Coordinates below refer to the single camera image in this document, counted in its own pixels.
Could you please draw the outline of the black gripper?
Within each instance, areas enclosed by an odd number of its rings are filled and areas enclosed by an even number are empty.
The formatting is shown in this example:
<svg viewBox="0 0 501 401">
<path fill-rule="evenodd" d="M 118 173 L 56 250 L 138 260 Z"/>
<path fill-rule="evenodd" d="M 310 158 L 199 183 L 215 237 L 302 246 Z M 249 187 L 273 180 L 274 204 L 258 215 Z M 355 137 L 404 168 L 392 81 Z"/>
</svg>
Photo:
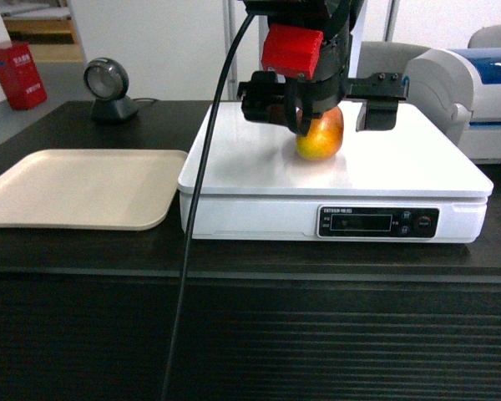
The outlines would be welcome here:
<svg viewBox="0 0 501 401">
<path fill-rule="evenodd" d="M 281 83 L 272 71 L 255 71 L 241 82 L 237 96 L 250 122 L 296 125 L 296 113 L 319 116 L 337 106 L 346 93 L 352 36 L 338 34 L 324 42 L 314 79 L 287 79 Z M 365 100 L 357 116 L 356 131 L 388 131 L 397 122 L 396 100 Z"/>
</svg>

